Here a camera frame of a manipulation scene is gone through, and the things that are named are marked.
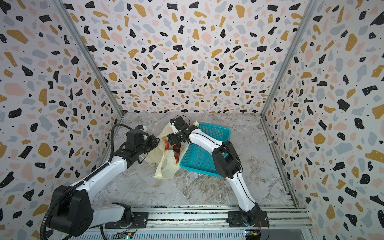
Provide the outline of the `translucent yellowish plastic bag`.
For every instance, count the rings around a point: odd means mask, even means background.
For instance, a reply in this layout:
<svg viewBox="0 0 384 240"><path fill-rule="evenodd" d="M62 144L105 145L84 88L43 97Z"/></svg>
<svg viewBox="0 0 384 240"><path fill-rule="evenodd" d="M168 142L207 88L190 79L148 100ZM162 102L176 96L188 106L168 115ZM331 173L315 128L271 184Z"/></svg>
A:
<svg viewBox="0 0 384 240"><path fill-rule="evenodd" d="M172 133L171 124L168 123L158 135L160 139L158 146L147 156L148 162L157 164L154 178L158 180L172 179L174 177L181 168L181 160L189 148L188 143L181 143L181 151L179 153L175 153L171 145L168 150L165 150L165 141L168 141L167 135Z"/></svg>

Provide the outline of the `dark purple fruit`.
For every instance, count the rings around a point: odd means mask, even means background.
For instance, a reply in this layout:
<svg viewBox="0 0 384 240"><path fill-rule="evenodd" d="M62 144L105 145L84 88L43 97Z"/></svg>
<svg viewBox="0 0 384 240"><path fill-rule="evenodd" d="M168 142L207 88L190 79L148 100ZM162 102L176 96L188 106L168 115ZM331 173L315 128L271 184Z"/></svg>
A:
<svg viewBox="0 0 384 240"><path fill-rule="evenodd" d="M173 145L173 151L179 153L181 151L181 144Z"/></svg>

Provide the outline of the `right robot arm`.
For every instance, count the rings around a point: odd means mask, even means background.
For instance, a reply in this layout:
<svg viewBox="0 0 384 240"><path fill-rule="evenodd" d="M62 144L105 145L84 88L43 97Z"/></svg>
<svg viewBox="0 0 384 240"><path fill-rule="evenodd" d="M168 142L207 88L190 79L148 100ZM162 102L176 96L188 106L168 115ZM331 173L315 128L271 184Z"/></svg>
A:
<svg viewBox="0 0 384 240"><path fill-rule="evenodd" d="M223 177L230 184L238 201L243 222L254 225L261 218L261 209L252 197L243 178L240 158L230 142L228 128L205 123L185 122L183 115L170 120L173 133L167 135L170 146L188 143L192 152L185 154L188 162L180 160L183 169L214 177Z"/></svg>

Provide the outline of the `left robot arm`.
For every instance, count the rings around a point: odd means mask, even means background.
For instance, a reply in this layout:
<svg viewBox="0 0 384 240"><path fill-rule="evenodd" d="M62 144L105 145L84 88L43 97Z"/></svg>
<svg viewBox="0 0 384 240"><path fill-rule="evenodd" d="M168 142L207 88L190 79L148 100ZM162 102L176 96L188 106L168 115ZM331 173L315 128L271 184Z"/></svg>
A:
<svg viewBox="0 0 384 240"><path fill-rule="evenodd" d="M107 223L115 223L120 228L138 224L131 206L113 203L97 207L92 200L116 176L139 162L141 155L148 155L154 150L159 142L159 138L146 133L142 126L129 128L126 141L117 150L111 148L106 163L72 185L61 185L54 190L41 223L40 238L48 239L48 228L67 234L68 240L82 235L89 228L101 228Z"/></svg>

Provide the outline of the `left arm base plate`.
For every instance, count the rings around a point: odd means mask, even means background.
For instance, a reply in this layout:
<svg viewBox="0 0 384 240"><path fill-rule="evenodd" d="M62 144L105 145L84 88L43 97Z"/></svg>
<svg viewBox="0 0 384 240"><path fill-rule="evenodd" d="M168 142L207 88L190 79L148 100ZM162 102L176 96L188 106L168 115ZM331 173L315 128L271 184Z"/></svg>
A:
<svg viewBox="0 0 384 240"><path fill-rule="evenodd" d="M104 225L106 229L134 230L145 229L149 219L148 212L133 212L124 216L118 222L109 222Z"/></svg>

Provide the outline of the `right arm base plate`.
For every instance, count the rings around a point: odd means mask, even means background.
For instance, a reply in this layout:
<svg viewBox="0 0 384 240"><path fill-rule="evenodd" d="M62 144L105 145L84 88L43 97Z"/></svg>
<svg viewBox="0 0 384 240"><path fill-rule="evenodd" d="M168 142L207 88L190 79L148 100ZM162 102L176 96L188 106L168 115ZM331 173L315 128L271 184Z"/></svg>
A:
<svg viewBox="0 0 384 240"><path fill-rule="evenodd" d="M255 216L242 211L228 212L227 223L231 228L259 228L269 227L269 219L266 211L258 211Z"/></svg>

